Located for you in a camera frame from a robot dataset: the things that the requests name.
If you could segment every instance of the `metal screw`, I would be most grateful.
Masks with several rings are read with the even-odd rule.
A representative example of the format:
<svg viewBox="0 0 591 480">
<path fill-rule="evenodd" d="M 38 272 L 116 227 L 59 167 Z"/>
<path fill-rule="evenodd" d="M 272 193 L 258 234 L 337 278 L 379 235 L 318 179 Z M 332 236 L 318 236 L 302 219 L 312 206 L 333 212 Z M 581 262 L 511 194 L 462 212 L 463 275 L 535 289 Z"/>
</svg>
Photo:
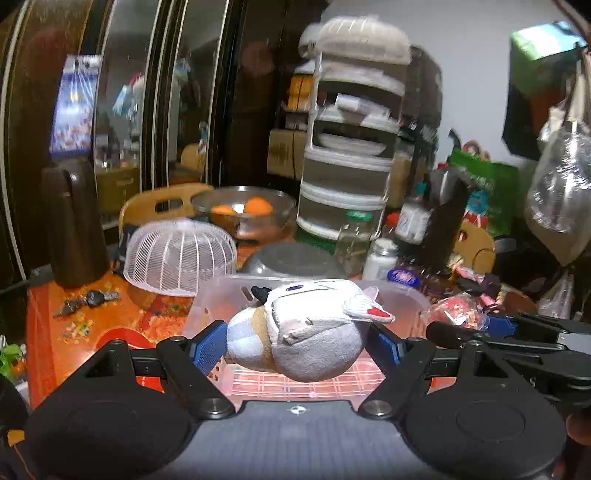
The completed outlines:
<svg viewBox="0 0 591 480">
<path fill-rule="evenodd" d="M 392 407 L 384 400 L 370 400 L 363 404 L 363 410 L 372 417 L 385 417 L 392 413 Z"/>
<path fill-rule="evenodd" d="M 232 404 L 224 398 L 206 398 L 200 408 L 207 415 L 223 415 L 231 411 Z"/>
</svg>

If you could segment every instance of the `black round pad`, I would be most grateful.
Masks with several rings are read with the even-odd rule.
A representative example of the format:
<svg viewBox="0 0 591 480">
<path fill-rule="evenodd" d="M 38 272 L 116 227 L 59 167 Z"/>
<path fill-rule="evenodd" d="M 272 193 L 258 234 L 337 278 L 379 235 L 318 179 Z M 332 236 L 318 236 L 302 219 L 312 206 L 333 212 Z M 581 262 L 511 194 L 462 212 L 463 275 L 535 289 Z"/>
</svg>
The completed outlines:
<svg viewBox="0 0 591 480">
<path fill-rule="evenodd" d="M 551 466 L 566 441 L 564 421 L 541 396 L 455 387 L 414 402 L 404 430 L 422 460 L 474 480 L 529 478 Z"/>
<path fill-rule="evenodd" d="M 139 385 L 111 394 L 92 390 L 46 401 L 31 416 L 25 437 L 45 472 L 80 480 L 137 478 L 170 463 L 188 442 L 189 414 L 172 398 Z"/>
</svg>

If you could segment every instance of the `gray bowl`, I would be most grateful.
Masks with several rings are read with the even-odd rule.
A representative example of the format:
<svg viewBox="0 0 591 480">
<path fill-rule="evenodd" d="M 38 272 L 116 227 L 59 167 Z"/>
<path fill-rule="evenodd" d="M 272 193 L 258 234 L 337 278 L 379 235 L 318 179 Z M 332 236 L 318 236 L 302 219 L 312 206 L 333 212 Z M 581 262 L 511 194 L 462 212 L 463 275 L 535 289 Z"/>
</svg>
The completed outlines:
<svg viewBox="0 0 591 480">
<path fill-rule="evenodd" d="M 253 197 L 264 198 L 273 207 L 269 215 L 240 213 Z M 296 201 L 284 192 L 259 187 L 224 187 L 195 195 L 191 203 L 196 212 L 207 215 L 208 220 L 220 226 L 238 240 L 267 241 L 279 238 L 296 217 Z M 228 205 L 237 215 L 211 213 L 216 205 Z"/>
<path fill-rule="evenodd" d="M 254 252 L 240 270 L 258 277 L 347 278 L 339 262 L 325 250 L 307 244 L 269 244 Z"/>
</svg>

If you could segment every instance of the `candy wrapper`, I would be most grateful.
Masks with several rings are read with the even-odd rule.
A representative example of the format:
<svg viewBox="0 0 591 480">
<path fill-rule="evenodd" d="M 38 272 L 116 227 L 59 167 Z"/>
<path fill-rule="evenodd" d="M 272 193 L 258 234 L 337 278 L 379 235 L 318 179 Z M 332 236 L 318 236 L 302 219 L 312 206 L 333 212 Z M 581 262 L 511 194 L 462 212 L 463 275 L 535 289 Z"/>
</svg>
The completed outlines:
<svg viewBox="0 0 591 480">
<path fill-rule="evenodd" d="M 439 321 L 451 323 L 465 328 L 482 330 L 486 326 L 487 317 L 467 293 L 460 293 L 444 299 L 421 313 L 425 325 Z"/>
</svg>

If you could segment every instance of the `white plush toy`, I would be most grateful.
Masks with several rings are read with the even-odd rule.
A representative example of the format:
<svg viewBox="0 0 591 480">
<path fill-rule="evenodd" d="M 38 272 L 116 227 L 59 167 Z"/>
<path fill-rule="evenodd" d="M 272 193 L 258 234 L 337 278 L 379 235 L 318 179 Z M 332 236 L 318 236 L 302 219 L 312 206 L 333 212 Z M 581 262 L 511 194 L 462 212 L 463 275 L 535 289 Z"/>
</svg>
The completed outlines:
<svg viewBox="0 0 591 480">
<path fill-rule="evenodd" d="M 349 280 L 309 280 L 275 290 L 253 287 L 263 304 L 228 324 L 226 361 L 292 380 L 317 382 L 344 373 L 363 351 L 371 322 L 395 318 Z"/>
</svg>

